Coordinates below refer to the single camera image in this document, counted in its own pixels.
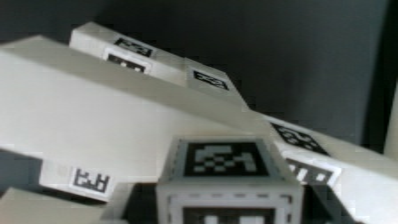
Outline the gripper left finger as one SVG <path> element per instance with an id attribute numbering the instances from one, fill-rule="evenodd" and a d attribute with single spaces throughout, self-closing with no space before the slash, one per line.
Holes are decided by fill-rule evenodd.
<path id="1" fill-rule="evenodd" d="M 104 219 L 123 224 L 159 224 L 155 183 L 120 183 Z"/>

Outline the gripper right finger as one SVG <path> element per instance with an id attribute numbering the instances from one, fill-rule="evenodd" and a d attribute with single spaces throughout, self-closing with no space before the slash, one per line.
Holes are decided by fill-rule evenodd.
<path id="1" fill-rule="evenodd" d="M 363 224 L 354 219 L 328 185 L 304 186 L 301 224 Z"/>

